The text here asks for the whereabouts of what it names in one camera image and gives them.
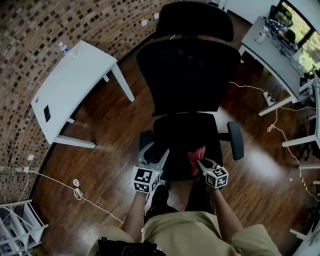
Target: black office chair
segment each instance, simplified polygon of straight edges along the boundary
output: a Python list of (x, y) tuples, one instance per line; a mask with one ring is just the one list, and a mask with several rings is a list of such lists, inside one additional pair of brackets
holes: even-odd
[[(198, 27), (192, 26), (190, 30), (184, 27), (203, 14), (206, 14), (203, 19), (210, 22), (204, 26), (206, 29), (203, 29), (201, 20)], [(173, 20), (177, 23), (170, 24), (169, 21)], [(229, 122), (228, 133), (219, 134), (215, 117), (198, 112), (218, 110), (240, 63), (240, 54), (223, 43), (198, 39), (195, 37), (199, 35), (197, 31), (225, 40), (233, 38), (231, 20), (222, 10), (204, 3), (177, 2), (161, 10), (155, 37), (183, 33), (182, 39), (152, 42), (144, 46), (136, 57), (152, 94), (155, 108), (152, 116), (166, 115), (154, 122), (153, 132), (141, 134), (139, 147), (142, 149), (154, 141), (145, 155), (153, 163), (160, 160), (166, 149), (170, 149), (161, 176), (165, 181), (195, 179), (191, 175), (187, 152), (195, 152), (202, 146), (206, 147), (204, 157), (223, 166), (220, 140), (231, 142), (233, 159), (244, 156), (243, 139), (236, 123)]]

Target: pink fabric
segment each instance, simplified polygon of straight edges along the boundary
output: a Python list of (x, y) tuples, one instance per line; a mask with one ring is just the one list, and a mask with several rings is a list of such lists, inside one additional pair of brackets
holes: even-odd
[(202, 160), (204, 158), (204, 154), (206, 151), (206, 147), (200, 147), (196, 152), (188, 152), (188, 158), (191, 164), (191, 175), (196, 176), (199, 172), (199, 168), (197, 165), (197, 159)]

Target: brick wall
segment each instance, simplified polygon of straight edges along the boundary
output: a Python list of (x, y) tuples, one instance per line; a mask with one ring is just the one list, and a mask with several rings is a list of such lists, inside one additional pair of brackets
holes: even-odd
[[(154, 32), (153, 14), (168, 2), (173, 0), (1, 1), (0, 204), (20, 198), (27, 182), (22, 169), (39, 170), (50, 148), (30, 103), (62, 58), (56, 44), (73, 47), (84, 40), (119, 60)], [(35, 179), (29, 175), (22, 200)]]

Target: plastic bottle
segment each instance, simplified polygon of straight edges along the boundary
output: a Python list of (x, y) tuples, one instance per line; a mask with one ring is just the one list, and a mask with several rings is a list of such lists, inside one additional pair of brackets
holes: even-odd
[(266, 26), (263, 26), (263, 29), (259, 32), (259, 36), (255, 41), (260, 44), (266, 38), (268, 31), (269, 29)]
[(71, 57), (72, 59), (74, 59), (74, 58), (76, 57), (76, 56), (70, 51), (69, 46), (66, 45), (65, 43), (59, 42), (58, 46), (59, 46), (61, 52), (62, 52), (64, 55), (66, 55), (66, 56), (68, 56), (68, 57)]

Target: wooden floor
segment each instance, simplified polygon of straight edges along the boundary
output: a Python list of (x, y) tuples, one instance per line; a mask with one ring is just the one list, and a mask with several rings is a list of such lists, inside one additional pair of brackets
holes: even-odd
[[(249, 26), (233, 18), (235, 38), (240, 41)], [(244, 56), (233, 81), (272, 92), (277, 81), (249, 55)], [(58, 144), (51, 154), (44, 174), (72, 186), (80, 181), (84, 196), (124, 220), (133, 200), (132, 167), (137, 161), (139, 134), (152, 129), (154, 106), (149, 89), (136, 63), (129, 57), (120, 69), (129, 84), (135, 101), (131, 103), (114, 77), (101, 82), (85, 99), (84, 105), (70, 124), (65, 136), (93, 141), (95, 149)], [(274, 96), (278, 97), (279, 87)], [(301, 229), (306, 208), (315, 204), (299, 179), (297, 163), (277, 130), (267, 132), (273, 124), (274, 112), (263, 117), (258, 111), (266, 107), (260, 91), (230, 85), (226, 96), (214, 113), (219, 132), (227, 131), (227, 122), (236, 121), (242, 131), (244, 158), (235, 162), (230, 144), (221, 142), (223, 162), (229, 171), (229, 184), (222, 189), (226, 201), (244, 226), (263, 224), (283, 255), (291, 255), (299, 244), (289, 229)], [(280, 109), (276, 126), (292, 139), (306, 118), (293, 111)], [(316, 171), (304, 172), (307, 184)], [(177, 182), (170, 191), (169, 203), (182, 211), (187, 204), (190, 182)], [(120, 223), (84, 200), (74, 198), (73, 191), (49, 179), (37, 184), (33, 204), (39, 216), (49, 224), (43, 234), (44, 249), (49, 255), (84, 256), (107, 226)]]

